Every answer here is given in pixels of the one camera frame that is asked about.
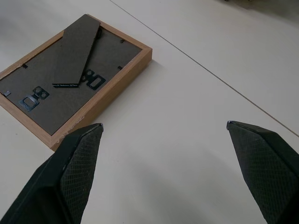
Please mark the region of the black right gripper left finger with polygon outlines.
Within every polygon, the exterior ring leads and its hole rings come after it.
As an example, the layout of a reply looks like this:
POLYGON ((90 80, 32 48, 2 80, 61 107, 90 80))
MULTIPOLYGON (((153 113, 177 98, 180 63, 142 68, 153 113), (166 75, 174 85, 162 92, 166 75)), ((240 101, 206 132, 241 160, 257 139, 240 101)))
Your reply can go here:
POLYGON ((81 224, 104 128, 92 124, 65 136, 33 173, 0 224, 81 224))

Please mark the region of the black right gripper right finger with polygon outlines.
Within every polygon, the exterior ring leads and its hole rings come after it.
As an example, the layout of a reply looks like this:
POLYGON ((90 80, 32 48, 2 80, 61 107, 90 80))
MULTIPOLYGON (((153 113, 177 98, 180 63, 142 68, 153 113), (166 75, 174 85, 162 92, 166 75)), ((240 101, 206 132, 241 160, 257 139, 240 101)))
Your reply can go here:
POLYGON ((267 224, 299 224, 299 154, 276 132, 228 121, 243 178, 267 224))

